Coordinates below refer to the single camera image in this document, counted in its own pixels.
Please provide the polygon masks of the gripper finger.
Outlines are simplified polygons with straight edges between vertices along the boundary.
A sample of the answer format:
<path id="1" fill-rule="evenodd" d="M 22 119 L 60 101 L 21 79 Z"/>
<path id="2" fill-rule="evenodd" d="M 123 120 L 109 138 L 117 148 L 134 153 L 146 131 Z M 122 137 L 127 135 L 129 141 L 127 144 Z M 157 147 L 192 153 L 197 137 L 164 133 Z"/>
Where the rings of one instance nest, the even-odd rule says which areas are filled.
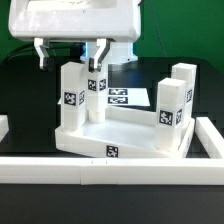
<path id="1" fill-rule="evenodd" d="M 91 73 L 101 71 L 102 62 L 110 50 L 110 41 L 105 38 L 98 39 L 97 47 L 94 57 L 89 59 L 88 69 Z"/>
<path id="2" fill-rule="evenodd" d="M 50 42 L 48 39 L 35 38 L 34 47 L 39 56 L 39 67 L 44 71 L 52 71 L 54 61 L 48 54 Z"/>

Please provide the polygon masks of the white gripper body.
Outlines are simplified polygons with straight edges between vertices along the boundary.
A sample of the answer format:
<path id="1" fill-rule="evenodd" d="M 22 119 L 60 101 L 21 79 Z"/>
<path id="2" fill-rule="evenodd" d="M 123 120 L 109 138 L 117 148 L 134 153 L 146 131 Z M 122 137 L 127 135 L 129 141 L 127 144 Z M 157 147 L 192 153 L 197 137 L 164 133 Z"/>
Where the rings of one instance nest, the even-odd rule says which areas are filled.
<path id="1" fill-rule="evenodd" d="M 22 40 L 135 42 L 139 0 L 11 0 L 8 28 Z"/>

